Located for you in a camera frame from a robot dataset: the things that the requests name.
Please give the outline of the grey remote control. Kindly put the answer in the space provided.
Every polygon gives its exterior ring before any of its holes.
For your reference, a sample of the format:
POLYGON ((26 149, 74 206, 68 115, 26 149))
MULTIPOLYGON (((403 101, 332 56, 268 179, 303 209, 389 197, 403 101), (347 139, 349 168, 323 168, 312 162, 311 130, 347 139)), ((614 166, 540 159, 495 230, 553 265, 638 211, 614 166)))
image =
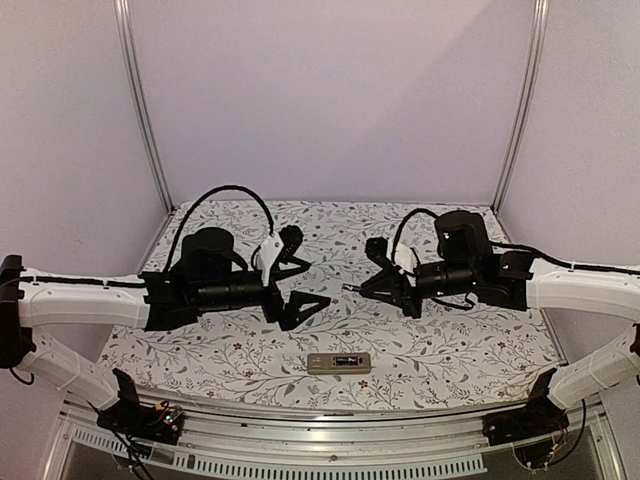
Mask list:
POLYGON ((372 370, 368 353, 309 354, 306 370, 311 375, 368 374, 372 370))

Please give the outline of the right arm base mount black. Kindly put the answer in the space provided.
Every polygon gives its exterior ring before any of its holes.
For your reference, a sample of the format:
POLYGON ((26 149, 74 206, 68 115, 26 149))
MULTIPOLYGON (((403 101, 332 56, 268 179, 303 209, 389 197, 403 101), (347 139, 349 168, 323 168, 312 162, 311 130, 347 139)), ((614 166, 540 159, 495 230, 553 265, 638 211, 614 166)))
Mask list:
POLYGON ((552 368, 538 377, 523 406, 482 417, 482 434, 490 446, 547 435, 543 442, 515 449, 516 460, 528 469, 546 468, 552 464, 569 427, 566 411, 548 398, 549 384, 556 372, 557 369, 552 368))

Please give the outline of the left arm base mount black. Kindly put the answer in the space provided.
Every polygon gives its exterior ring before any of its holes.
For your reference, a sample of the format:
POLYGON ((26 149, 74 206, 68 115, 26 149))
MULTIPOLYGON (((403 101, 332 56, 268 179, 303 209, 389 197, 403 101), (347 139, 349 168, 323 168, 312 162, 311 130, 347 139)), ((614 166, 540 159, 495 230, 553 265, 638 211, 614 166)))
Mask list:
POLYGON ((119 369, 112 373, 118 383, 117 402, 98 410, 97 425, 133 439, 177 445, 185 421, 184 409, 167 400, 145 406, 140 403, 133 379, 119 369))

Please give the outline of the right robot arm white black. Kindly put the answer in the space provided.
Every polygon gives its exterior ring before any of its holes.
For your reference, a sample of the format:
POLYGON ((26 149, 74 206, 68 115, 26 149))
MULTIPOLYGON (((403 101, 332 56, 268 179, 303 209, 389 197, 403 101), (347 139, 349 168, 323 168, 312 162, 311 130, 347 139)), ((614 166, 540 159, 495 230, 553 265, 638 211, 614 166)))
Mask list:
POLYGON ((439 261, 422 263, 398 237, 371 238, 365 246, 379 272, 358 293, 418 318, 425 300, 436 303, 472 294, 481 304, 528 311, 562 309, 630 321, 614 340, 582 359, 540 376, 543 397, 523 407, 517 427, 537 436, 552 424, 556 409, 639 374, 639 270, 555 259, 538 249, 489 239, 481 215, 467 210, 432 213, 439 261))

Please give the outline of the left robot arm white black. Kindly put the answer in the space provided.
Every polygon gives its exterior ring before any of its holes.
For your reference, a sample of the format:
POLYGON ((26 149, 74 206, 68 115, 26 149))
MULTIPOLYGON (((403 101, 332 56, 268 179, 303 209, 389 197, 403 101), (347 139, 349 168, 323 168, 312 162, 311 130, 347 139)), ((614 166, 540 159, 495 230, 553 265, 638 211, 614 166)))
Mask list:
POLYGON ((141 433, 149 415, 138 404, 131 377, 87 360, 44 327, 104 324, 173 331, 208 313, 258 307, 267 323, 292 331, 330 304, 313 293, 283 297, 278 287, 309 270, 309 263, 296 256, 302 240, 296 226, 268 235, 251 267, 235 251, 229 231, 204 228, 184 238, 180 257, 168 270, 113 278, 55 276, 27 269, 21 256, 9 255, 1 263, 1 367, 27 372, 109 409, 126 433, 141 433))

